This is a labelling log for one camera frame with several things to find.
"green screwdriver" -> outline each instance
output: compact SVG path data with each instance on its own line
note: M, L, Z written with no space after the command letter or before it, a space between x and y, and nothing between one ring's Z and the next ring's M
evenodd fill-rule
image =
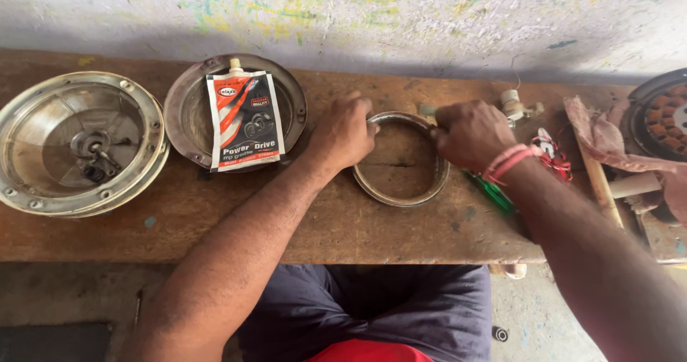
M498 185L486 182L482 179L482 177L472 173L470 170L461 170L463 173L465 173L470 181L477 185L477 188L484 193L487 198L491 199L494 204L498 206L503 214L505 214L507 217L511 217L517 213L517 209L515 208L513 201L508 198L508 196L501 190L500 187L498 187Z

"dark shorts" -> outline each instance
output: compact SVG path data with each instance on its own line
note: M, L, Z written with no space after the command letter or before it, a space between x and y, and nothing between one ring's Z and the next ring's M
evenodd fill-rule
M404 343L436 362L491 359L485 266L279 265L238 329L245 362L303 361L349 339Z

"red thread bracelet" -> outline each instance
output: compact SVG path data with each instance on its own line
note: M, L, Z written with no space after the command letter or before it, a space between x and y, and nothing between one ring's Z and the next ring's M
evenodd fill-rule
M505 172L508 172L513 166L527 158L528 156L540 156L544 152L537 146L526 146L523 143L505 149L503 153L496 156L494 161L487 166L482 174L482 179L490 182L499 182L498 179Z

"forearm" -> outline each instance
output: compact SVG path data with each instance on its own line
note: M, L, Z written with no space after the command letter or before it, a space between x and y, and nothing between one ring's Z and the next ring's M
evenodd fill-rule
M219 357L260 298L307 208L335 174L303 156L221 222L159 292L143 317L137 343L145 347L138 349L150 360L183 360L177 349L150 345L172 341L193 352L190 359L198 359L199 350Z
M637 240L529 158L501 180L556 283L606 357L687 360L683 293Z

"red shirt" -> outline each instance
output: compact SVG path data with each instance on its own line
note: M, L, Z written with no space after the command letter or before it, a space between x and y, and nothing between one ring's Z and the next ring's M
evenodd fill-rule
M334 343L306 362L432 362L417 349L399 343L351 339Z

